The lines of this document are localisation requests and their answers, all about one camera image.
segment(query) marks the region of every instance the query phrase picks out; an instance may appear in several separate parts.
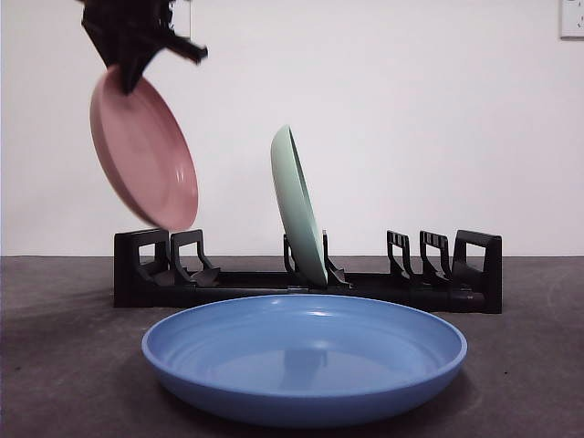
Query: dish rack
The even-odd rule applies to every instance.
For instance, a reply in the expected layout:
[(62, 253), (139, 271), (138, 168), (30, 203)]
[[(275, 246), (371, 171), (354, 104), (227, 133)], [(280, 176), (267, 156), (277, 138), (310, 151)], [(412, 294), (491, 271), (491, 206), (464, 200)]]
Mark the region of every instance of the dish rack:
[[(283, 238), (286, 271), (230, 272), (214, 266), (205, 255), (202, 230), (172, 235), (162, 229), (118, 233), (114, 238), (114, 306), (191, 308), (238, 297), (331, 294), (380, 299), (430, 312), (502, 312), (499, 235), (458, 231), (451, 265), (448, 238), (421, 231), (421, 273), (412, 269), (407, 235), (387, 232), (387, 273), (345, 272), (329, 258), (326, 231), (322, 238), (328, 272), (328, 285), (324, 288), (311, 284), (299, 272), (286, 235)], [(198, 271), (189, 270), (179, 254), (182, 246), (191, 244), (196, 244), (202, 265)], [(154, 258), (144, 263), (140, 248), (146, 245), (154, 245)], [(483, 270), (467, 263), (467, 245), (485, 249)], [(440, 250), (438, 267), (428, 258), (427, 246)], [(393, 254), (394, 247), (401, 249), (401, 263)]]

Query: white wall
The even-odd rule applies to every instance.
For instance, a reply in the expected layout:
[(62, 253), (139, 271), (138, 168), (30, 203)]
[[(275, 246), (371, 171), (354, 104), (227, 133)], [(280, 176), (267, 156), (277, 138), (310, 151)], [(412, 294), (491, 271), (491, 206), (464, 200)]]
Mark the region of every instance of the white wall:
[[(104, 68), (73, 0), (2, 2), (5, 255), (110, 255), (145, 227), (89, 132)], [(196, 0), (200, 67), (146, 77), (182, 125), (211, 255), (277, 255), (269, 165), (292, 126), (332, 254), (384, 232), (501, 234), (507, 256), (584, 255), (584, 41), (556, 0)]]

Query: wall outlet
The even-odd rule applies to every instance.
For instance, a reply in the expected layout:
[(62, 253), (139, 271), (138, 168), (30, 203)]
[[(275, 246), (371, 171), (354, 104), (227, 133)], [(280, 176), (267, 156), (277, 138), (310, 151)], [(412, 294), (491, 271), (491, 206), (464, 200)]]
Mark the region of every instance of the wall outlet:
[(562, 38), (584, 38), (584, 0), (560, 0)]

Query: blue plate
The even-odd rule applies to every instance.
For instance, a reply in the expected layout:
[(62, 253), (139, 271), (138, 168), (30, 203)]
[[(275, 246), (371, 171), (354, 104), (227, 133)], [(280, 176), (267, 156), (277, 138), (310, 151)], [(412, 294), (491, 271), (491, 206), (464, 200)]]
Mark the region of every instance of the blue plate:
[(463, 334), (420, 310), (365, 298), (285, 295), (191, 308), (142, 351), (162, 385), (240, 422), (333, 427), (408, 411), (444, 389)]

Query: pink plate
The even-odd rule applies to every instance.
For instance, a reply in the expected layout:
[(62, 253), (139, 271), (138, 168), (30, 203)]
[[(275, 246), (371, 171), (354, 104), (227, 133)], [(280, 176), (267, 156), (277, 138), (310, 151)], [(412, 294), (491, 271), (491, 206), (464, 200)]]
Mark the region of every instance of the pink plate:
[(121, 200), (146, 222), (189, 228), (199, 203), (193, 159), (156, 89), (141, 78), (124, 95), (120, 70), (111, 66), (93, 91), (89, 119), (99, 162)]

